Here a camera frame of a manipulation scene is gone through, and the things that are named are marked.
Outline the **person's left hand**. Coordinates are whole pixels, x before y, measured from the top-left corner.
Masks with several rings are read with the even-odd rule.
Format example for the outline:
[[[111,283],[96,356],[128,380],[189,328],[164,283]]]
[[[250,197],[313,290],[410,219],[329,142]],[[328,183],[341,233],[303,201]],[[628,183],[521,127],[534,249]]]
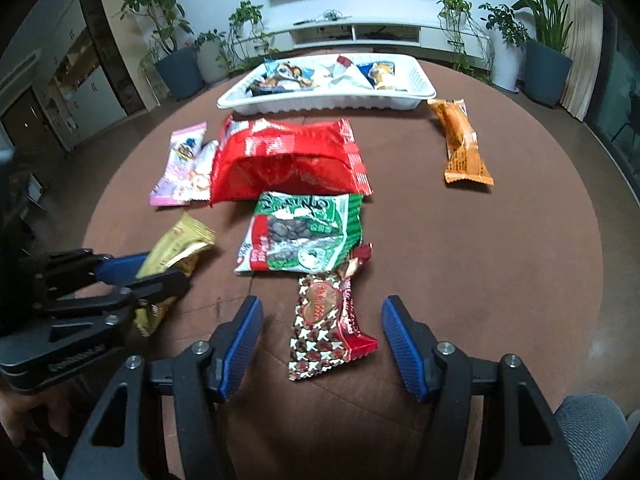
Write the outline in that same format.
[[[40,406],[46,412],[47,425],[57,434],[68,436],[70,402],[66,385],[53,386],[33,396],[25,396],[9,386],[2,386],[0,404],[1,425],[15,446],[24,440],[26,414]]]

